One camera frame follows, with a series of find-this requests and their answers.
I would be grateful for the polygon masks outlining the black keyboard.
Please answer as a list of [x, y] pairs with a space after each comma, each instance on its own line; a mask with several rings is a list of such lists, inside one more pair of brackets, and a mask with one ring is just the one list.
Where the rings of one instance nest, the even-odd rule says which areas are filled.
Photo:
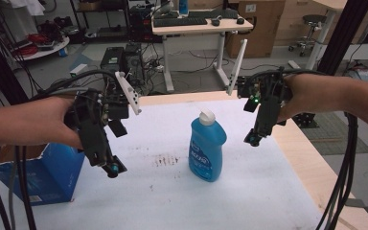
[[186, 18], [158, 18], [153, 20], [153, 27], [176, 27], [176, 26], [193, 26], [206, 25], [205, 18], [186, 17]]
[[188, 16], [198, 18], [216, 18], [218, 16], [221, 16], [222, 18], [225, 19], [237, 19], [238, 12], [231, 9], [211, 10], [211, 11], [189, 11]]

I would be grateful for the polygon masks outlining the grey floor mat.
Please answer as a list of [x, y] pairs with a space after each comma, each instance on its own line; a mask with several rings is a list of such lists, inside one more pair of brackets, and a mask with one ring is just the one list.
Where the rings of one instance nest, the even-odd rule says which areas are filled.
[[316, 114], [302, 132], [321, 155], [344, 154], [348, 143], [348, 125], [334, 113]]

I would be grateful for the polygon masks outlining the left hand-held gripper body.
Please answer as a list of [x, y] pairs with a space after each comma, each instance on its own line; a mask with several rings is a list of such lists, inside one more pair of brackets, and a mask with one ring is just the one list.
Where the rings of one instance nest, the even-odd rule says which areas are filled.
[[128, 108], [135, 115], [141, 113], [139, 94], [127, 81], [124, 72], [94, 70], [80, 76], [102, 74], [104, 87], [78, 89], [75, 101], [65, 115], [65, 124], [69, 127], [82, 128], [83, 122], [105, 127], [109, 122], [127, 119]]

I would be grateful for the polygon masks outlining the blue cardboard box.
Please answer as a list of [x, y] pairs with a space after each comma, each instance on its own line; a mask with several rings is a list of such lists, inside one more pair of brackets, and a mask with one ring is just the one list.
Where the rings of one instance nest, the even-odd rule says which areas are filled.
[[[28, 195], [32, 206], [71, 201], [84, 161], [83, 153], [62, 144], [26, 147]], [[0, 181], [8, 188], [15, 146], [0, 149]]]

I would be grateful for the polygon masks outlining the round white table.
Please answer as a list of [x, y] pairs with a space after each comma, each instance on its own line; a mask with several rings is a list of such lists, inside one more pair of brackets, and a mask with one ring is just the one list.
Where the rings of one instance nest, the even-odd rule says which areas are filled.
[[54, 42], [53, 46], [49, 48], [39, 48], [35, 44], [30, 44], [13, 51], [12, 56], [16, 61], [43, 58], [51, 54], [58, 54], [60, 57], [66, 57], [68, 55], [67, 45], [69, 42], [70, 39], [65, 36], [62, 42]]

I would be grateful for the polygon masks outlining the white desk with wooden top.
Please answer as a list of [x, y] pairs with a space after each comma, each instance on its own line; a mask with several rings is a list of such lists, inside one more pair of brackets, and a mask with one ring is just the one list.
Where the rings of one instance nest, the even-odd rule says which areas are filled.
[[229, 79], [222, 69], [225, 37], [231, 32], [246, 32], [254, 26], [244, 20], [238, 24], [236, 19], [223, 18], [218, 26], [213, 26], [210, 19], [205, 19], [202, 25], [179, 25], [170, 27], [155, 27], [155, 19], [151, 20], [152, 33], [162, 37], [164, 69], [163, 76], [166, 90], [174, 91], [173, 80], [170, 70], [170, 52], [195, 51], [195, 50], [217, 50], [218, 56], [213, 63], [213, 68], [220, 77], [224, 86], [229, 85]]

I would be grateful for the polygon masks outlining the white box with green light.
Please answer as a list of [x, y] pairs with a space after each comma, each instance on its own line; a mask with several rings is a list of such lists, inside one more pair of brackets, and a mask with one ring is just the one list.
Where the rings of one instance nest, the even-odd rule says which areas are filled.
[[87, 68], [87, 65], [85, 63], [79, 64], [77, 67], [72, 69], [69, 74], [73, 78], [77, 76], [78, 74], [82, 73]]

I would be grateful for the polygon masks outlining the black shelf rack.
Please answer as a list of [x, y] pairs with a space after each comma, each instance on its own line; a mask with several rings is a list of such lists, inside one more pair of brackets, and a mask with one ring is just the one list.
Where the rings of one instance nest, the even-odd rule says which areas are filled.
[[68, 0], [83, 41], [128, 40], [127, 0]]

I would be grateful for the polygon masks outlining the large brown cardboard box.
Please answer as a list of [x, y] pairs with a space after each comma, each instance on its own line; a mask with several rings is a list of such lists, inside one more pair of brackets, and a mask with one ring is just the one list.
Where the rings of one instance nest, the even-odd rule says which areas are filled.
[[226, 40], [227, 55], [235, 58], [239, 53], [241, 41], [246, 39], [246, 58], [269, 58], [286, 0], [239, 0], [237, 4], [239, 15], [245, 19], [245, 23], [251, 23], [253, 29], [229, 34]]

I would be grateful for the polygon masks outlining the white desk with pale top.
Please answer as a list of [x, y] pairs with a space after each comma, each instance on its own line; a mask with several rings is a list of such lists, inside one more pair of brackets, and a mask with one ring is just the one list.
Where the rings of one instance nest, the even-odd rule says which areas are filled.
[[[309, 60], [306, 64], [308, 69], [317, 69], [321, 58], [323, 57], [328, 43], [333, 35], [335, 26], [339, 17], [345, 7], [347, 0], [311, 0], [313, 3], [324, 7], [327, 10], [326, 22], [322, 26], [322, 30], [316, 39], [314, 48], [310, 54]], [[368, 59], [368, 44], [353, 44], [351, 42], [348, 51], [343, 59]]]

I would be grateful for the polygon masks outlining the blue detergent bottle white cap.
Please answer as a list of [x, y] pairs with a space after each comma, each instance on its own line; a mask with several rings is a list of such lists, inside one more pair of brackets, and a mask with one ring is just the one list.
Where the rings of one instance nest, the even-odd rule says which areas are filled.
[[202, 108], [191, 123], [189, 168], [193, 174], [208, 181], [216, 181], [222, 169], [222, 146], [227, 140], [223, 127], [215, 114]]

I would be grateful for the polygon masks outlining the black computer tower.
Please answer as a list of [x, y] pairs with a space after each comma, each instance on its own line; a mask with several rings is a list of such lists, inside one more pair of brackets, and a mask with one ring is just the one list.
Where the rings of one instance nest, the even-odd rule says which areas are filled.
[[125, 69], [123, 54], [123, 47], [108, 47], [104, 52], [101, 68], [109, 71], [123, 71]]
[[144, 83], [144, 68], [140, 43], [128, 43], [125, 47], [126, 67], [130, 84], [141, 86]]

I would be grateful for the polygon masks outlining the person's right hand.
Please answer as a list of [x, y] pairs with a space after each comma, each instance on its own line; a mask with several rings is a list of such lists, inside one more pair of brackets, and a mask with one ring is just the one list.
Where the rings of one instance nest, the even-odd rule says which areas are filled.
[[332, 80], [332, 77], [312, 74], [287, 76], [285, 83], [291, 90], [292, 98], [280, 109], [278, 122], [286, 121], [300, 113], [331, 111]]

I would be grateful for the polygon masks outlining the black stool on wheels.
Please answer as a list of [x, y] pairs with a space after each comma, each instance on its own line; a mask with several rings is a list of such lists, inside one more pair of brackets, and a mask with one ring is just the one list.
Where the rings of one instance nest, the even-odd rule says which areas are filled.
[[293, 45], [288, 46], [288, 50], [293, 52], [295, 48], [300, 49], [299, 56], [303, 57], [306, 54], [306, 50], [313, 50], [316, 43], [316, 39], [313, 37], [314, 33], [322, 29], [323, 24], [326, 22], [327, 17], [320, 14], [307, 14], [303, 16], [304, 24], [309, 27], [309, 30], [305, 36], [302, 36]]

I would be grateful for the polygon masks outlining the white cloth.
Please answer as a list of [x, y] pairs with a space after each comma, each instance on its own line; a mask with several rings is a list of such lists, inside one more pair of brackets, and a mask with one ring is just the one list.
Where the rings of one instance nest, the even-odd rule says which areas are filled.
[[12, 9], [25, 8], [31, 16], [41, 16], [45, 8], [39, 0], [0, 0], [1, 4]]

